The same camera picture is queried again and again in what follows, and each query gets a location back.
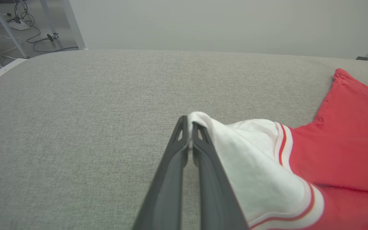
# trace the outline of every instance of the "floor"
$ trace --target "floor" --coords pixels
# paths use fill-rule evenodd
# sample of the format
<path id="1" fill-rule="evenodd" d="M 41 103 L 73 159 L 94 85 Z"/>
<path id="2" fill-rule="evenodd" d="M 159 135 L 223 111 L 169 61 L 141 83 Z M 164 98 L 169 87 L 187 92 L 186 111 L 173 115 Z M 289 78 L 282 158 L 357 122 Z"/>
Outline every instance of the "floor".
<path id="1" fill-rule="evenodd" d="M 43 13 L 41 4 L 39 0 L 27 0 L 26 3 L 28 4 L 28 12 L 35 18 L 35 25 L 39 30 L 41 30 L 41 35 L 31 39 L 31 41 L 37 41 L 42 38 L 46 38 L 47 34 L 52 35 L 52 32 L 50 31 L 50 28 L 48 27 L 45 15 Z M 64 48 L 66 47 L 73 47 L 77 46 L 75 39 L 73 38 L 72 31 L 69 26 L 69 22 L 66 19 L 65 12 L 62 7 L 61 0 L 49 0 L 47 1 L 48 7 L 50 10 L 50 13 L 53 17 L 53 20 L 56 25 L 57 32 L 59 34 L 59 41 L 63 45 Z M 14 15 L 14 6 L 15 4 L 0 4 L 0 12 L 1 13 L 11 13 Z M 19 37 L 22 39 L 22 44 L 25 50 L 25 53 L 29 55 L 31 58 L 36 57 L 39 55 L 42 55 L 44 53 L 35 52 L 33 50 L 33 44 L 27 43 L 25 40 L 33 37 L 38 34 L 37 29 L 31 27 L 27 30 L 15 30 L 12 29 L 13 34 L 15 37 Z M 4 28 L 0 28 L 0 35 L 5 35 L 7 37 L 8 34 L 6 33 Z M 14 43 L 11 40 L 8 40 L 6 38 L 0 37 L 0 52 L 9 50 L 11 48 L 15 47 Z M 42 51 L 53 51 L 59 49 L 58 41 L 50 42 L 42 41 L 39 42 L 35 46 L 36 50 L 42 50 Z M 13 51 L 7 52 L 4 55 L 15 57 L 15 58 L 23 58 L 22 54 L 18 51 L 18 49 L 14 49 Z M 13 61 L 10 58 L 3 58 L 3 65 L 6 65 Z"/>

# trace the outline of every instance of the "white stripe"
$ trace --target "white stripe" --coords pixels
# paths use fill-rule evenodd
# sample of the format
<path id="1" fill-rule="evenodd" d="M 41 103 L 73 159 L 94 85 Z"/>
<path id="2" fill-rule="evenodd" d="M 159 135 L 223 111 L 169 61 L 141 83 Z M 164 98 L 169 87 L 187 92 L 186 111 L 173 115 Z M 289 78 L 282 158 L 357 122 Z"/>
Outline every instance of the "white stripe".
<path id="1" fill-rule="evenodd" d="M 311 185 L 314 192 L 314 205 L 312 210 L 304 217 L 295 221 L 268 221 L 253 228 L 253 230 L 267 230 L 267 229 L 299 229 L 308 227 L 320 219 L 323 214 L 325 202 L 321 192 L 313 185 Z"/>
<path id="2" fill-rule="evenodd" d="M 253 221 L 248 222 L 248 225 L 251 227 L 259 222 L 262 222 L 272 217 L 288 218 L 288 219 L 295 218 L 299 216 L 302 212 L 304 212 L 308 208 L 308 206 L 311 204 L 311 189 L 310 189 L 310 185 L 304 179 L 300 177 L 298 177 L 298 179 L 302 182 L 303 189 L 305 192 L 304 192 L 303 199 L 298 202 L 296 207 L 293 207 L 293 209 L 288 210 L 288 212 L 267 212 L 261 215 L 260 217 L 254 219 Z"/>

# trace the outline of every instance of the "gray couch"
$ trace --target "gray couch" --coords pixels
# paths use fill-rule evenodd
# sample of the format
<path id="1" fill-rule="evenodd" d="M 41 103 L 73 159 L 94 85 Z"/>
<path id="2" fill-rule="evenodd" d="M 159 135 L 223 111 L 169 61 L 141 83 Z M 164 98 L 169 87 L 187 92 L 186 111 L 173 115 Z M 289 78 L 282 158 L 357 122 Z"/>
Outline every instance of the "gray couch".
<path id="1" fill-rule="evenodd" d="M 224 124 L 312 121 L 336 68 L 368 62 L 268 54 L 100 50 L 25 61 L 0 77 L 0 229 L 129 229 L 180 115 Z M 183 229 L 198 229 L 197 168 Z"/>

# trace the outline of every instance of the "white wall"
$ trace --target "white wall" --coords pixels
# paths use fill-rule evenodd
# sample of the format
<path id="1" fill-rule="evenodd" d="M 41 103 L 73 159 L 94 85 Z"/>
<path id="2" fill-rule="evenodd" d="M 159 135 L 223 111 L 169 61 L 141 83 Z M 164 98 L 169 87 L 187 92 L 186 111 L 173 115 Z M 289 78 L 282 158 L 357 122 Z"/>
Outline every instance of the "white wall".
<path id="1" fill-rule="evenodd" d="M 368 0 L 70 0 L 89 49 L 356 58 Z"/>

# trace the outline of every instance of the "white table leg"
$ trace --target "white table leg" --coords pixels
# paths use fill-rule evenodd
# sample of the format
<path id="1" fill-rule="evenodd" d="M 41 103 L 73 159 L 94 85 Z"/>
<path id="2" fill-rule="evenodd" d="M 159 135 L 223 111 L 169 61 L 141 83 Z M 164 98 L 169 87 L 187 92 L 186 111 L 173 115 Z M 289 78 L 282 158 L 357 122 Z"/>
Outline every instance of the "white table leg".
<path id="1" fill-rule="evenodd" d="M 16 45 L 16 47 L 21 52 L 21 54 L 24 56 L 24 58 L 29 58 L 29 56 L 26 55 L 25 51 L 23 50 L 22 46 L 18 43 L 16 38 L 13 36 L 11 28 L 9 27 L 8 23 L 6 22 L 4 17 L 1 15 L 1 13 L 0 13 L 0 22 L 2 23 L 4 29 L 8 33 L 9 37 L 12 38 L 13 43 Z"/>
<path id="2" fill-rule="evenodd" d="M 76 22 L 76 17 L 73 13 L 70 1 L 62 0 L 62 6 L 65 10 L 66 18 L 69 22 L 70 29 L 72 30 L 73 37 L 75 37 L 76 44 L 78 44 L 80 50 L 88 50 L 88 48 L 86 48 L 85 41 L 83 41 L 82 33 L 79 29 L 78 23 Z"/>
<path id="3" fill-rule="evenodd" d="M 51 28 L 52 34 L 54 37 L 56 37 L 58 34 L 55 28 L 55 24 L 52 20 L 51 13 L 49 12 L 48 4 L 46 3 L 46 0 L 40 0 L 40 2 L 42 5 L 43 13 L 45 14 L 46 20 L 48 21 L 49 27 Z"/>

